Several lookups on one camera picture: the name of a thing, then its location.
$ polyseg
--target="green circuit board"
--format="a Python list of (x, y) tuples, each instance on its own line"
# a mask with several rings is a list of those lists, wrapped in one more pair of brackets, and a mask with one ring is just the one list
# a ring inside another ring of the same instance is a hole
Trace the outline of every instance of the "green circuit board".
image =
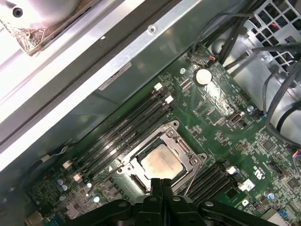
[[(205, 48), (199, 51), (202, 54), (210, 54)], [(239, 183), (249, 179), (254, 184), (250, 191), (235, 188), (233, 196), (219, 194), (215, 199), (256, 216), (261, 216), (270, 208), (284, 210), (287, 213), (285, 220), (297, 224), (301, 219), (301, 196), (292, 153), (284, 148), (282, 141), (268, 133), (264, 126), (265, 119), (255, 114), (255, 105), (219, 63), (209, 68), (213, 75), (212, 82), (203, 87), (195, 84), (193, 75), (199, 64), (204, 62), (193, 63), (188, 55), (184, 54), (80, 141), (49, 172), (38, 178), (27, 192), (37, 206), (43, 208), (44, 214), (49, 212), (49, 215), (55, 214), (63, 218), (62, 208), (68, 207), (76, 216), (77, 208), (80, 207), (91, 211), (117, 198), (134, 203), (135, 198), (143, 194), (130, 177), (119, 174), (113, 174), (113, 180), (109, 181), (109, 184), (100, 183), (93, 187), (92, 194), (99, 195), (99, 203), (92, 201), (86, 187), (68, 182), (69, 192), (63, 192), (57, 188), (55, 182), (63, 177), (66, 181), (72, 181), (74, 175), (62, 169), (62, 163), (83, 151), (88, 151), (87, 146), (94, 142), (99, 134), (121, 118), (160, 82), (172, 94), (177, 107), (155, 124), (153, 129), (169, 121), (179, 121), (179, 134), (195, 153), (206, 153), (208, 156), (200, 173), (216, 161), (228, 161), (239, 169)], [(252, 112), (248, 111), (248, 107), (250, 109), (251, 106), (254, 107)], [(231, 123), (233, 116), (238, 113), (243, 113), (242, 119)], [(105, 178), (118, 163), (117, 160), (113, 161), (98, 175), (99, 178)], [(269, 201), (264, 196), (267, 191), (275, 195), (274, 200)], [(41, 200), (48, 200), (51, 205), (45, 208), (41, 205)]]

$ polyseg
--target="black ram slot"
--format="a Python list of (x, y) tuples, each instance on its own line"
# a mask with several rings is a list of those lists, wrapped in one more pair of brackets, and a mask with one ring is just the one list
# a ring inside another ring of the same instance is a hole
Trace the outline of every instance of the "black ram slot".
[(90, 163), (89, 161), (96, 162), (96, 161), (99, 161), (99, 159), (102, 159), (103, 158), (103, 154), (101, 154), (100, 156), (98, 156), (99, 155), (98, 151), (102, 150), (108, 144), (110, 144), (115, 139), (117, 139), (120, 134), (124, 133), (129, 128), (129, 126), (131, 125), (131, 123), (135, 123), (135, 122), (139, 121), (141, 118), (143, 118), (145, 116), (145, 114), (147, 114), (147, 112), (149, 112), (149, 109), (154, 108), (156, 105), (158, 105), (158, 100), (152, 101), (145, 108), (143, 108), (137, 115), (135, 115), (132, 119), (129, 119), (128, 121), (126, 121), (126, 123), (124, 123), (122, 125), (122, 127), (118, 129), (118, 131), (115, 131), (109, 137), (105, 137), (105, 139), (104, 139), (105, 143), (101, 144), (99, 147), (96, 148), (96, 150), (93, 153), (91, 153), (87, 158), (85, 158), (84, 160), (82, 160), (82, 164), (86, 164), (86, 165), (93, 164), (93, 163)]
[(211, 200), (214, 199), (214, 197), (218, 196), (221, 193), (224, 193), (225, 191), (228, 191), (233, 187), (233, 184), (231, 182), (227, 182), (222, 187), (218, 188), (216, 191), (209, 193), (207, 195), (201, 196), (193, 201), (193, 203), (198, 206), (201, 202), (204, 200)]
[(197, 187), (191, 193), (188, 193), (189, 197), (194, 199), (196, 196), (199, 196), (202, 193), (207, 192), (208, 190), (210, 191), (211, 188), (215, 185), (215, 183), (218, 183), (220, 180), (223, 179), (223, 177), (224, 175), (220, 173), (212, 175), (208, 180), (204, 180), (201, 182), (203, 186)]
[[(91, 149), (94, 145), (97, 144), (98, 141), (102, 140), (104, 137), (108, 136), (112, 131), (115, 131), (119, 129), (119, 126), (122, 126), (125, 121), (130, 118), (132, 115), (136, 114), (136, 112), (144, 106), (154, 95), (152, 93), (149, 93), (147, 96), (145, 96), (141, 101), (139, 101), (135, 106), (129, 110), (124, 116), (122, 116), (120, 119), (118, 119), (116, 122), (114, 122), (109, 128), (107, 128), (102, 134), (100, 134), (85, 150), (83, 153), (86, 153), (89, 149)], [(91, 154), (93, 154), (97, 150), (93, 150), (87, 155), (84, 156), (84, 158), (79, 159), (80, 162), (85, 161)]]
[[(123, 143), (126, 143), (126, 139), (130, 138), (131, 135), (135, 133), (135, 130), (141, 127), (141, 124), (145, 121), (145, 119), (147, 119), (149, 116), (152, 116), (161, 107), (162, 107), (162, 103), (156, 103), (155, 106), (152, 106), (152, 109), (148, 109), (148, 111), (145, 114), (142, 114), (138, 119), (136, 119), (136, 121), (134, 122), (135, 124), (131, 125), (133, 127), (126, 134), (122, 135), (122, 139), (117, 140), (116, 143), (114, 143), (111, 147), (105, 150), (100, 156), (94, 159), (92, 163), (88, 164), (87, 169), (92, 169), (95, 165), (98, 164), (99, 161), (101, 161), (104, 157), (106, 157), (111, 151), (113, 151), (115, 148), (122, 145)], [(126, 130), (128, 130), (128, 128), (124, 128), (124, 130), (120, 132), (120, 134), (124, 133)], [(113, 140), (106, 142), (104, 146), (107, 146), (110, 142), (113, 142)]]
[(119, 155), (121, 155), (124, 151), (126, 151), (131, 145), (133, 145), (139, 138), (145, 133), (146, 131), (149, 131), (152, 127), (154, 127), (158, 122), (160, 122), (163, 118), (165, 118), (170, 113), (170, 108), (168, 108), (167, 111), (164, 111), (162, 114), (160, 114), (159, 117), (149, 120), (150, 122), (145, 122), (144, 128), (139, 129), (139, 136), (134, 136), (133, 139), (125, 145), (123, 148), (118, 150), (114, 155), (110, 156), (105, 162), (103, 162), (96, 170), (94, 170), (89, 177), (94, 177), (96, 174), (102, 172), (106, 167), (109, 166), (109, 164), (114, 161)]
[(204, 200), (205, 197), (213, 197), (212, 194), (222, 188), (225, 184), (229, 182), (227, 177), (219, 178), (219, 180), (211, 185), (206, 186), (206, 189), (201, 190), (196, 196), (192, 197), (193, 200), (201, 199)]
[(187, 196), (195, 205), (199, 205), (202, 201), (213, 199), (234, 186), (234, 179), (226, 174), (222, 164), (216, 162), (194, 180)]

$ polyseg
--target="ram slot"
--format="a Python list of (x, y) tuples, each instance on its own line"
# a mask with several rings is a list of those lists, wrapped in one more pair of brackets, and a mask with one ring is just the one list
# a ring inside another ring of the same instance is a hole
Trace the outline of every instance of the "ram slot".
[(125, 142), (125, 140), (130, 137), (131, 134), (134, 133), (135, 129), (141, 125), (148, 117), (153, 115), (156, 111), (158, 111), (162, 107), (162, 102), (156, 102), (154, 105), (152, 105), (150, 108), (148, 108), (146, 111), (143, 112), (136, 120), (133, 122), (133, 124), (129, 125), (128, 127), (124, 127), (122, 131), (118, 133), (118, 136), (115, 137), (113, 140), (108, 140), (102, 145), (102, 147), (106, 147), (113, 141), (116, 141), (114, 144), (112, 144), (108, 149), (104, 150), (100, 155), (97, 155), (93, 159), (90, 159), (90, 162), (86, 162), (86, 168), (91, 169), (95, 165), (98, 164), (99, 161), (101, 161), (105, 156), (107, 156), (112, 150), (114, 150), (116, 147), (120, 146)]
[(89, 158), (93, 153), (97, 152), (98, 146), (102, 143), (103, 139), (110, 134), (112, 134), (115, 131), (118, 131), (120, 127), (124, 126), (125, 124), (128, 124), (130, 122), (129, 118), (134, 118), (135, 115), (140, 113), (142, 110), (141, 108), (144, 107), (146, 104), (148, 104), (149, 100), (156, 100), (156, 98), (161, 93), (166, 92), (165, 89), (161, 89), (160, 91), (152, 91), (148, 95), (146, 95), (142, 100), (140, 100), (133, 108), (131, 108), (124, 116), (122, 116), (120, 119), (118, 119), (115, 123), (113, 123), (109, 128), (107, 128), (103, 133), (101, 133), (94, 141), (92, 141), (88, 147), (86, 147), (83, 150), (83, 157), (78, 158), (77, 162), (84, 162), (87, 158)]
[(154, 128), (155, 125), (158, 122), (162, 121), (162, 119), (164, 119), (169, 113), (170, 113), (170, 108), (165, 110), (163, 113), (159, 112), (159, 116), (156, 117), (155, 119), (149, 120), (149, 122), (144, 122), (145, 125), (142, 126), (142, 128), (141, 125), (138, 125), (137, 127), (138, 130), (135, 132), (135, 136), (133, 136), (130, 139), (130, 141), (128, 141), (127, 144), (124, 145), (122, 148), (120, 148), (115, 154), (111, 155), (103, 163), (101, 163), (95, 170), (93, 170), (90, 173), (89, 178), (92, 178), (95, 175), (101, 173), (106, 167), (109, 166), (111, 162), (113, 162), (118, 156), (120, 156), (124, 151), (128, 150), (135, 142), (137, 142), (137, 140), (139, 140), (146, 131), (149, 131), (152, 127)]
[(219, 162), (216, 162), (195, 179), (187, 196), (195, 205), (199, 205), (202, 201), (212, 199), (233, 186), (231, 176), (226, 174), (225, 168)]
[(97, 149), (93, 153), (91, 153), (88, 157), (86, 157), (82, 161), (82, 164), (89, 165), (89, 164), (93, 164), (93, 163), (91, 163), (91, 161), (96, 162), (96, 161), (99, 161), (99, 159), (102, 159), (103, 154), (99, 153), (100, 150), (103, 150), (107, 145), (112, 143), (114, 140), (118, 139), (120, 134), (125, 133), (126, 130), (129, 129), (131, 124), (133, 124), (137, 121), (143, 120), (144, 114), (147, 114), (151, 109), (153, 109), (157, 105), (158, 105), (158, 100), (154, 100), (151, 103), (148, 103), (148, 105), (145, 106), (145, 108), (143, 108), (138, 114), (136, 114), (133, 118), (129, 119), (125, 124), (123, 124), (122, 127), (118, 129), (118, 131), (115, 131), (109, 137), (105, 137), (105, 139), (103, 139), (103, 140), (105, 140), (105, 142), (102, 143), (99, 147), (97, 147)]

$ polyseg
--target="wire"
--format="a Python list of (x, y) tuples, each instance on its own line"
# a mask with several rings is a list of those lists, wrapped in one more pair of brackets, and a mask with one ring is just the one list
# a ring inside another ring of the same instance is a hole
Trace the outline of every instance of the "wire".
[(293, 158), (293, 165), (294, 165), (294, 167), (296, 168), (296, 171), (297, 171), (297, 173), (299, 174), (299, 177), (301, 178), (301, 172), (300, 172), (300, 170), (299, 170), (299, 167), (298, 167), (296, 158)]
[(37, 167), (39, 167), (41, 164), (43, 163), (43, 160), (38, 160), (36, 161), (25, 173), (25, 175), (23, 176), (23, 179), (20, 183), (20, 188), (22, 188), (24, 186), (25, 181), (29, 178), (29, 176), (36, 170)]
[(209, 20), (209, 22), (207, 23), (207, 25), (202, 29), (201, 33), (199, 34), (199, 36), (197, 37), (197, 39), (194, 41), (193, 45), (192, 45), (192, 54), (196, 55), (196, 47), (199, 41), (203, 40), (203, 36), (205, 34), (205, 32), (208, 30), (208, 28), (221, 16), (238, 16), (238, 17), (250, 17), (250, 14), (244, 14), (244, 13), (229, 13), (229, 12), (225, 12), (229, 9), (224, 10), (223, 12), (215, 15), (211, 20)]
[(276, 127), (276, 129), (277, 129), (277, 131), (280, 133), (281, 132), (281, 129), (282, 129), (282, 126), (283, 126), (283, 124), (284, 124), (284, 122), (286, 121), (286, 119), (292, 114), (292, 113), (294, 113), (295, 111), (298, 111), (298, 110), (300, 110), (301, 109), (301, 107), (292, 107), (292, 108), (290, 108), (290, 109), (288, 109), (282, 116), (281, 116), (281, 118), (280, 118), (280, 120), (279, 120), (279, 122), (278, 122), (278, 124), (277, 124), (277, 127)]
[(262, 108), (263, 108), (263, 114), (267, 114), (267, 90), (268, 90), (268, 84), (269, 81), (274, 78), (278, 73), (279, 67), (273, 69), (271, 75), (266, 79), (266, 81), (263, 84), (262, 88)]
[(295, 154), (293, 154), (293, 158), (296, 157), (296, 156), (299, 155), (299, 154), (300, 154), (300, 152), (299, 152), (299, 151), (296, 151)]
[(53, 156), (58, 156), (58, 155), (64, 154), (67, 151), (68, 147), (69, 147), (68, 145), (66, 145), (66, 146), (61, 145), (61, 146), (57, 147), (55, 150), (51, 151), (49, 154), (46, 154), (42, 158), (37, 160), (23, 175), (23, 179), (20, 183), (20, 188), (22, 188), (24, 186), (24, 183), (26, 182), (26, 180), (41, 164), (48, 161)]
[[(301, 51), (301, 43), (297, 44), (290, 44), (290, 45), (279, 45), (279, 46), (269, 46), (269, 47), (259, 47), (259, 48), (253, 48), (253, 53), (258, 52), (285, 52), (285, 51), (294, 51), (299, 52)], [(225, 70), (229, 70), (232, 67), (238, 65), (241, 61), (247, 59), (250, 55), (248, 53), (243, 53), (240, 55), (236, 60), (234, 60), (232, 63), (225, 66)]]
[(234, 60), (232, 63), (228, 64), (227, 66), (225, 66), (225, 70), (229, 70), (232, 67), (236, 66), (239, 64), (239, 62), (243, 61), (244, 59), (246, 59), (249, 56), (249, 54), (247, 53), (243, 53), (242, 55), (240, 55), (236, 60)]
[[(243, 11), (243, 13), (252, 13), (254, 12), (256, 9), (258, 9), (263, 3), (265, 2), (265, 0), (258, 0), (256, 1), (254, 4), (250, 4), (248, 3), (246, 5), (246, 8), (244, 8), (245, 11)], [(219, 62), (223, 65), (226, 61), (226, 59), (228, 58), (230, 52), (232, 51), (236, 40), (239, 36), (240, 33), (240, 28), (242, 28), (245, 24), (245, 22), (248, 20), (248, 18), (239, 18), (236, 22), (236, 24), (234, 25), (228, 39), (226, 40), (225, 44), (222, 47), (222, 50), (220, 52), (220, 57), (219, 57)]]
[(200, 170), (201, 168), (202, 168), (202, 163), (199, 164), (198, 169), (197, 169), (196, 172), (194, 173), (193, 178), (191, 179), (191, 181), (190, 181), (188, 187), (186, 188), (186, 191), (185, 191), (185, 193), (184, 193), (184, 196), (187, 195), (187, 193), (188, 193), (188, 191), (189, 191), (189, 189), (190, 189), (190, 187), (191, 187), (193, 181), (194, 181), (195, 178), (197, 177), (197, 174), (198, 174), (198, 172), (199, 172), (199, 170)]
[(277, 28), (277, 29), (280, 29), (280, 27), (276, 24), (276, 23), (271, 23), (271, 26)]
[(301, 148), (301, 145), (282, 136), (277, 130), (276, 128), (271, 124), (271, 119), (272, 116), (276, 110), (276, 108), (278, 107), (282, 97), (284, 96), (284, 94), (286, 93), (286, 91), (288, 90), (288, 88), (290, 87), (290, 85), (292, 84), (292, 82), (296, 79), (296, 77), (300, 74), (301, 72), (301, 58), (298, 60), (298, 62), (296, 63), (292, 73), (290, 73), (287, 78), (285, 79), (285, 81), (282, 83), (280, 89), (277, 91), (277, 93), (275, 94), (270, 106), (269, 106), (269, 110), (267, 113), (267, 118), (266, 118), (266, 122), (265, 122), (265, 126), (266, 129), (272, 134), (274, 135), (276, 138), (283, 140), (284, 142), (293, 145), (297, 148)]

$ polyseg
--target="black cable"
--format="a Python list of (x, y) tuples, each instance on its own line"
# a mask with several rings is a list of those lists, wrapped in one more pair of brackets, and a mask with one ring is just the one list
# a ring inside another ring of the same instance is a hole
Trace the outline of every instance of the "black cable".
[(263, 84), (262, 88), (262, 108), (263, 108), (263, 114), (267, 114), (267, 90), (268, 90), (268, 84), (269, 81), (274, 78), (278, 73), (279, 67), (273, 69), (271, 75), (266, 79), (266, 81)]
[(270, 106), (269, 106), (269, 110), (267, 113), (267, 118), (266, 118), (266, 122), (265, 122), (265, 126), (267, 128), (267, 130), (274, 135), (275, 137), (277, 137), (278, 139), (283, 140), (284, 142), (293, 145), (297, 148), (301, 148), (301, 145), (282, 136), (277, 130), (276, 128), (270, 123), (272, 116), (276, 110), (276, 108), (278, 107), (282, 97), (284, 96), (284, 94), (286, 93), (286, 91), (288, 90), (288, 88), (290, 87), (290, 85), (292, 84), (292, 82), (296, 79), (296, 77), (301, 73), (301, 58), (298, 60), (298, 62), (296, 63), (292, 73), (290, 73), (287, 78), (285, 79), (285, 81), (282, 83), (280, 89), (277, 91), (277, 93), (275, 94)]
[[(258, 9), (265, 0), (258, 0), (254, 4), (248, 4), (243, 11), (243, 13), (253, 13), (256, 9)], [(240, 29), (244, 26), (248, 18), (240, 18), (237, 20), (236, 25), (234, 25), (228, 39), (226, 40), (225, 44), (222, 47), (219, 56), (219, 62), (223, 65), (228, 58), (230, 52), (232, 51), (236, 40), (239, 36)]]
[(287, 119), (292, 113), (294, 113), (294, 112), (297, 111), (297, 110), (298, 110), (298, 108), (292, 107), (292, 108), (288, 109), (288, 110), (281, 116), (281, 118), (280, 118), (280, 120), (279, 120), (279, 122), (278, 122), (278, 124), (277, 124), (277, 127), (276, 127), (276, 129), (277, 129), (277, 131), (278, 131), (279, 133), (281, 132), (281, 128), (282, 128), (284, 122), (286, 121), (286, 119)]
[(239, 12), (239, 13), (229, 13), (229, 12), (225, 12), (229, 10), (226, 9), (223, 12), (215, 15), (211, 20), (209, 20), (209, 22), (207, 23), (207, 25), (202, 29), (201, 33), (199, 34), (199, 36), (197, 37), (197, 39), (195, 40), (195, 42), (192, 45), (192, 54), (195, 55), (196, 54), (196, 47), (199, 41), (203, 40), (203, 36), (205, 34), (205, 32), (208, 30), (208, 28), (221, 16), (238, 16), (238, 17), (242, 17), (242, 16), (246, 16), (246, 18), (250, 17), (250, 14), (245, 14), (244, 11)]
[(244, 59), (246, 59), (249, 56), (249, 54), (247, 53), (243, 53), (242, 55), (240, 55), (236, 60), (234, 60), (232, 63), (228, 64), (227, 66), (225, 66), (225, 70), (229, 70), (232, 67), (236, 66), (239, 64), (239, 62), (243, 61)]
[(40, 159), (36, 161), (28, 170), (27, 172), (23, 175), (23, 179), (20, 183), (20, 188), (24, 186), (25, 181), (29, 178), (29, 176), (36, 170), (37, 167), (39, 167), (43, 163), (43, 160)]
[(277, 131), (280, 133), (281, 132), (281, 129), (282, 129), (282, 126), (284, 124), (284, 122), (286, 121), (286, 119), (292, 114), (294, 113), (295, 111), (299, 111), (301, 110), (301, 101), (293, 104), (293, 106), (288, 109), (280, 118), (280, 120), (278, 121), (278, 124), (277, 124)]
[(58, 146), (55, 150), (49, 152), (49, 154), (44, 155), (42, 158), (37, 160), (23, 175), (23, 179), (20, 183), (20, 188), (24, 186), (25, 181), (30, 177), (30, 175), (44, 162), (48, 161), (52, 156), (64, 154), (68, 146), (63, 144)]
[[(253, 48), (253, 53), (258, 52), (285, 52), (285, 51), (294, 51), (294, 52), (301, 52), (301, 43), (297, 44), (290, 44), (290, 45), (279, 45), (279, 46), (269, 46), (269, 47), (259, 47), (259, 48)], [(247, 59), (249, 57), (249, 54), (243, 53), (240, 55), (236, 60), (234, 60), (232, 63), (225, 66), (226, 70), (231, 69), (232, 67), (238, 65), (241, 61)]]

